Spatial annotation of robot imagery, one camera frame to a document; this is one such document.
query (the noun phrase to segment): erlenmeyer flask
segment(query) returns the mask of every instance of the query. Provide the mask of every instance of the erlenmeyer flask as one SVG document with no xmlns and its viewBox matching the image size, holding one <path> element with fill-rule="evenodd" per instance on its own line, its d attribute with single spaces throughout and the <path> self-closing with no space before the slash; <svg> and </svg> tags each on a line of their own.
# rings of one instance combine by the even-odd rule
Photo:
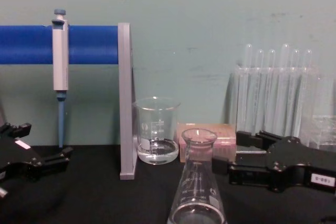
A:
<svg viewBox="0 0 336 224">
<path fill-rule="evenodd" d="M 187 144 L 182 177 L 167 224 L 227 224 L 217 182 L 212 173 L 214 132 L 182 132 Z"/>
</svg>

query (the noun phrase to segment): blue cylinder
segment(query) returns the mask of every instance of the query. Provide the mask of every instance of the blue cylinder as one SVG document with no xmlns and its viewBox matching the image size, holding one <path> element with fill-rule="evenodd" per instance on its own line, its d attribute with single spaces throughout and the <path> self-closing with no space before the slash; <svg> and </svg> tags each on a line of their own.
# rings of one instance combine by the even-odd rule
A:
<svg viewBox="0 0 336 224">
<path fill-rule="evenodd" d="M 51 26 L 0 26 L 0 64 L 53 64 Z M 118 64 L 117 26 L 69 26 L 69 64 Z"/>
</svg>

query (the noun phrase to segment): green wall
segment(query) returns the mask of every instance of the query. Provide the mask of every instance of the green wall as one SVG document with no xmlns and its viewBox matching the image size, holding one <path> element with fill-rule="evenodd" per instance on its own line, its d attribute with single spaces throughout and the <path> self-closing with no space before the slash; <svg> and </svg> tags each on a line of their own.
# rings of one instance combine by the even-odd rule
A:
<svg viewBox="0 0 336 224">
<path fill-rule="evenodd" d="M 336 62 L 334 0 L 1 0 L 0 25 L 50 25 L 55 8 L 70 24 L 130 22 L 136 97 L 181 101 L 182 122 L 225 122 L 229 75 L 244 44 L 310 48 L 322 72 Z M 118 67 L 71 66 L 70 144 L 118 143 Z M 29 144 L 57 143 L 52 66 L 0 66 L 7 121 L 33 124 Z M 330 106 L 322 108 L 327 113 Z"/>
</svg>

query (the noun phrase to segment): glass flask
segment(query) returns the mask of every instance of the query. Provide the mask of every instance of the glass flask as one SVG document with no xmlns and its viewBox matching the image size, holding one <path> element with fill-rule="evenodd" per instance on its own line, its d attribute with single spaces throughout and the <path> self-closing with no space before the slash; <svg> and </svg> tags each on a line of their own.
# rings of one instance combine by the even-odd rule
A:
<svg viewBox="0 0 336 224">
<path fill-rule="evenodd" d="M 182 132 L 186 160 L 167 224 L 227 224 L 217 182 L 212 173 L 214 132 Z"/>
<path fill-rule="evenodd" d="M 171 98 L 150 97 L 133 104 L 138 119 L 138 157 L 160 165 L 178 156 L 177 108 L 180 103 Z"/>
</svg>

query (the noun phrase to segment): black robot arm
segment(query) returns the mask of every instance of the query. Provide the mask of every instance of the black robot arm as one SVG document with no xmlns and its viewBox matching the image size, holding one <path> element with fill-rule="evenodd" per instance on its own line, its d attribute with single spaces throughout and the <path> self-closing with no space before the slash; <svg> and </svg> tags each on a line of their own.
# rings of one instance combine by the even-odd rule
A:
<svg viewBox="0 0 336 224">
<path fill-rule="evenodd" d="M 229 175 L 236 185 L 261 186 L 274 192 L 288 187 L 304 186 L 335 193 L 336 153 L 312 149 L 301 144 L 299 138 L 281 137 L 260 131 L 236 133 L 237 145 L 255 146 L 265 150 L 256 154 L 237 156 L 235 162 L 213 157 L 213 172 Z"/>
<path fill-rule="evenodd" d="M 9 123 L 0 126 L 0 183 L 14 177 L 25 177 L 35 181 L 67 169 L 72 148 L 65 148 L 54 156 L 39 156 L 20 139 L 29 135 L 31 126 L 29 123 L 19 127 Z M 0 188 L 0 197 L 4 197 L 5 194 Z"/>
</svg>

